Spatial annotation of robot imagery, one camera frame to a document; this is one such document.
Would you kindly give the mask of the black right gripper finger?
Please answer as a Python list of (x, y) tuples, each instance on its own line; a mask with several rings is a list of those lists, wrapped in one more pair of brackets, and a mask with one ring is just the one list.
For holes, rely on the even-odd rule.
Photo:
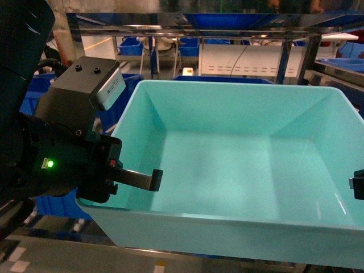
[(349, 178), (349, 187), (354, 192), (354, 198), (357, 200), (364, 199), (364, 180), (363, 180), (363, 169), (354, 172), (354, 177)]

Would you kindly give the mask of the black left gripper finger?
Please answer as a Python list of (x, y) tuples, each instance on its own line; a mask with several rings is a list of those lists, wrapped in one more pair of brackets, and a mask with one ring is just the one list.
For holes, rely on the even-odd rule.
[(153, 169), (152, 175), (146, 175), (122, 168), (106, 167), (107, 179), (146, 191), (159, 191), (162, 176), (163, 171), (160, 169)]

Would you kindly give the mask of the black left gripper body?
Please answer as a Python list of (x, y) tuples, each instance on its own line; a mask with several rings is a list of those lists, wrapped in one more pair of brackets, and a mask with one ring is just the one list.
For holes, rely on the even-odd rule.
[(16, 164), (17, 197), (64, 196), (105, 203), (118, 186), (106, 176), (106, 167), (118, 167), (122, 142), (92, 133), (79, 136), (68, 126), (20, 113), (23, 148)]

